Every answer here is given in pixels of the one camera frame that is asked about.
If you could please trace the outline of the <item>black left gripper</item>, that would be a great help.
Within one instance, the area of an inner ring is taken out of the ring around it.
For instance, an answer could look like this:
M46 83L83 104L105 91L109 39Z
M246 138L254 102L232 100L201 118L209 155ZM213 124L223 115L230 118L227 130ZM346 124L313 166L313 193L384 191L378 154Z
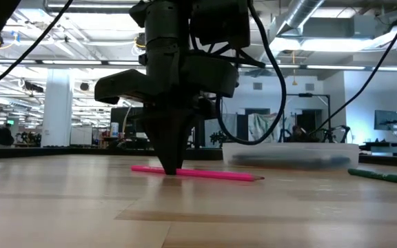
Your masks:
M189 17L186 0L140 1L129 14L145 29L145 54L135 69L99 79L94 99L116 105L119 99L143 104L137 117L167 175L182 168L191 129L217 117L216 103L204 93L232 96L238 72L227 61L189 57Z

